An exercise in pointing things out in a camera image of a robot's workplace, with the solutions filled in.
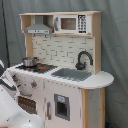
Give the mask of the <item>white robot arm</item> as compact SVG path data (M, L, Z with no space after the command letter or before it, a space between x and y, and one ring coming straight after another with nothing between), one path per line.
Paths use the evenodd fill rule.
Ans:
M0 60L0 128L44 128L42 118L23 110L8 90L14 91L15 97L19 96L18 88Z

